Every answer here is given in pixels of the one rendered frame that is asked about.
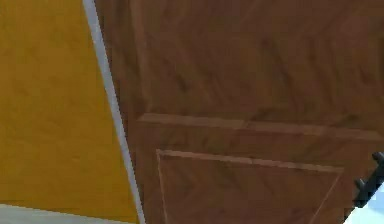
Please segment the brown wooden room door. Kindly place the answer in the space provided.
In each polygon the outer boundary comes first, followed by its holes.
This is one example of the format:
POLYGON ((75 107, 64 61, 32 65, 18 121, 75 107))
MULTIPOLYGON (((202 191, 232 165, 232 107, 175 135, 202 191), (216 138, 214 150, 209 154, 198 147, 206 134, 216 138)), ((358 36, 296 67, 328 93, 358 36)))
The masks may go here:
POLYGON ((384 151, 384 0, 95 0, 145 224, 344 224, 384 151))

